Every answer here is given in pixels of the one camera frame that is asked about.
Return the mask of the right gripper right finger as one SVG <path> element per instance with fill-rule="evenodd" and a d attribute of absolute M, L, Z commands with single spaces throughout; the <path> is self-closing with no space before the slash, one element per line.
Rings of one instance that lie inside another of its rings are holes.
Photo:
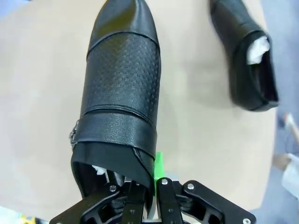
<path fill-rule="evenodd" d="M 181 184 L 166 176 L 163 154 L 156 153 L 154 181 L 163 224 L 186 224 L 185 214 L 200 224 L 254 224 L 255 216 L 195 180 Z"/>

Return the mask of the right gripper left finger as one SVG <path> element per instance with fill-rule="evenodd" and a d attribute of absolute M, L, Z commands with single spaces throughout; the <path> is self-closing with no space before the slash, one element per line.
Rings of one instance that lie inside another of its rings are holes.
<path fill-rule="evenodd" d="M 135 181 L 107 183 L 50 220 L 51 224 L 141 224 L 146 188 Z"/>

